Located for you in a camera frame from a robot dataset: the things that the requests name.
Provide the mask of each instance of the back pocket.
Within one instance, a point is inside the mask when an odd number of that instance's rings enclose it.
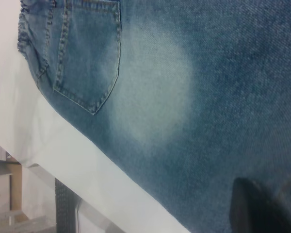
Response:
[[[97,113],[118,77],[120,35],[119,2],[66,0],[53,89]]]

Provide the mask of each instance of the black object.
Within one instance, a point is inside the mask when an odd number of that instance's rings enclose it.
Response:
[[[291,233],[291,217],[260,184],[237,178],[229,213],[233,233]]]
[[[57,233],[76,233],[75,209],[79,197],[71,189],[55,179]]]

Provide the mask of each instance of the stitching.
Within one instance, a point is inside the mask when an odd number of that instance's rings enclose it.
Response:
[[[59,51],[58,51],[58,65],[57,65],[57,73],[56,73],[56,80],[54,83],[53,89],[60,85],[60,81],[62,79],[63,74],[63,59],[65,55],[65,47],[66,47],[66,39],[68,37],[68,29],[69,29],[69,19],[68,19],[68,8],[67,8],[67,1],[65,0],[65,7],[64,7],[64,19],[63,19],[63,26],[62,26],[62,33],[59,42]]]
[[[48,48],[49,48],[49,39],[50,39],[50,27],[52,25],[52,19],[53,19],[53,9],[55,7],[55,0],[52,0],[51,8],[48,12],[48,19],[47,19],[47,25],[46,25],[46,35],[45,35],[45,45],[44,45],[44,60],[46,63],[49,63],[49,56],[48,56]]]
[[[59,47],[59,55],[58,55],[58,67],[57,67],[57,74],[56,74],[56,81],[53,86],[53,90],[60,93],[61,95],[65,96],[66,98],[73,101],[75,104],[79,105],[83,109],[85,109],[90,114],[94,115],[98,112],[98,110],[102,107],[102,105],[105,103],[105,101],[110,96],[115,83],[117,81],[118,75],[119,75],[119,64],[120,64],[120,54],[121,54],[121,21],[120,21],[120,6],[119,2],[117,2],[116,9],[112,12],[116,24],[116,31],[117,31],[117,54],[118,54],[118,61],[117,61],[117,68],[115,71],[115,77],[112,79],[110,85],[107,88],[107,91],[102,95],[101,99],[98,101],[95,101],[91,104],[88,102],[82,100],[81,98],[77,97],[76,94],[72,93],[71,91],[63,88],[61,86],[61,79],[63,77],[63,58],[65,55],[65,47],[66,47],[66,39],[68,36],[68,27],[69,27],[69,20],[68,20],[68,0],[65,0],[65,8],[64,8],[64,21],[63,21],[63,27],[62,27],[62,34],[60,39],[60,47]]]
[[[89,10],[89,11],[95,11],[95,12],[102,12],[102,13],[114,13],[112,10],[101,10],[101,9],[95,9],[89,6],[78,6],[78,5],[74,5],[74,8],[81,8],[81,9],[85,9],[85,10]]]

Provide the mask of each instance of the faded patch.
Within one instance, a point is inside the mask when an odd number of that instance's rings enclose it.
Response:
[[[153,25],[123,35],[111,122],[143,146],[173,140],[190,118],[193,67],[178,35]]]

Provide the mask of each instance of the blue denim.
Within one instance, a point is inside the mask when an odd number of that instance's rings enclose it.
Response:
[[[54,109],[195,233],[233,181],[291,214],[291,0],[24,0],[18,48]]]

